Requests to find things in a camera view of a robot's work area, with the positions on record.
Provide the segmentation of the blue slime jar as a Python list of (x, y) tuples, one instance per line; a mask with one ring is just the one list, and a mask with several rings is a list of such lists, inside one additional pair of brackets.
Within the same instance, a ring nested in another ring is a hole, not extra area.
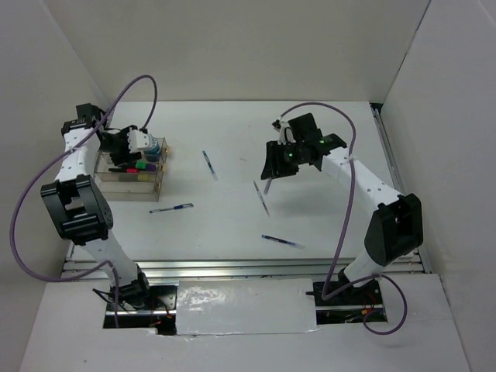
[(158, 139), (154, 136), (149, 136), (150, 143), (143, 151), (144, 157), (148, 162), (157, 163), (160, 161), (162, 154), (162, 147)]

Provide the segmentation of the blue pen bottom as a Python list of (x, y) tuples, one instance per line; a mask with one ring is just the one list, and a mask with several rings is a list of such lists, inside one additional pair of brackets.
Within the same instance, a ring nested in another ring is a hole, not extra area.
[(274, 236), (268, 236), (268, 235), (262, 234), (261, 235), (261, 238), (262, 239), (265, 239), (267, 241), (274, 242), (274, 243), (283, 244), (285, 246), (292, 246), (292, 247), (294, 247), (296, 249), (304, 249), (305, 248), (305, 245), (302, 245), (300, 243), (292, 242), (292, 241), (289, 241), (289, 240), (286, 240), (286, 239), (277, 238), (277, 237), (274, 237)]

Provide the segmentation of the yellow highlighter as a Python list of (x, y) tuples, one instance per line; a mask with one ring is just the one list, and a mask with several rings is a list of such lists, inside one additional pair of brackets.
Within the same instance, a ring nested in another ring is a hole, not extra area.
[(118, 182), (150, 182), (148, 174), (119, 174)]

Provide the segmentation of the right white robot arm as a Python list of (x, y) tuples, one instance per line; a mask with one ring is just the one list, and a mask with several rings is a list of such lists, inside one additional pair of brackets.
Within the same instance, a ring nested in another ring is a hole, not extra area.
[(347, 304), (357, 303), (365, 294), (365, 285), (385, 267), (422, 245), (422, 203), (415, 194), (403, 195), (384, 183), (354, 157), (338, 135), (323, 135), (313, 114), (287, 122), (278, 119), (272, 126), (279, 138), (266, 144), (262, 179), (291, 177), (301, 165), (308, 164), (349, 189), (345, 224), (350, 221), (354, 202), (359, 202), (370, 217), (362, 251), (339, 272), (336, 281), (327, 280), (321, 292), (323, 300), (339, 295)]

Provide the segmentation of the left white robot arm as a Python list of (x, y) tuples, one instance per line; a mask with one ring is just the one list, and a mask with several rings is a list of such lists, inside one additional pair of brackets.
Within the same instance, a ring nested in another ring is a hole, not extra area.
[(137, 126), (116, 132), (108, 128), (105, 111), (91, 103), (78, 105), (77, 118), (63, 124), (65, 142), (60, 170), (40, 195), (62, 239), (81, 247), (102, 266), (110, 280), (109, 298), (116, 306), (146, 308), (153, 290), (139, 265), (115, 238), (112, 210), (94, 179), (99, 153), (115, 167), (141, 160), (152, 139)]

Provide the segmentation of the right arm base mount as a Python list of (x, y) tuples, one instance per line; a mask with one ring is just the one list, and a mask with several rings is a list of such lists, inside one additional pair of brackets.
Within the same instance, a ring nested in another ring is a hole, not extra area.
[(379, 284), (371, 281), (361, 288), (348, 288), (329, 300), (322, 299), (324, 282), (314, 282), (305, 294), (315, 301), (318, 325), (361, 323), (365, 315), (369, 322), (386, 322), (387, 316)]

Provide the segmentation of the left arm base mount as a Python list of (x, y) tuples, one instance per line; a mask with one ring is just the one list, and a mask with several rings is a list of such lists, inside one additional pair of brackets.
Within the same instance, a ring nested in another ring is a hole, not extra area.
[(122, 303), (116, 314), (120, 329), (150, 329), (158, 335), (175, 336), (176, 311), (177, 285), (154, 285), (142, 308)]

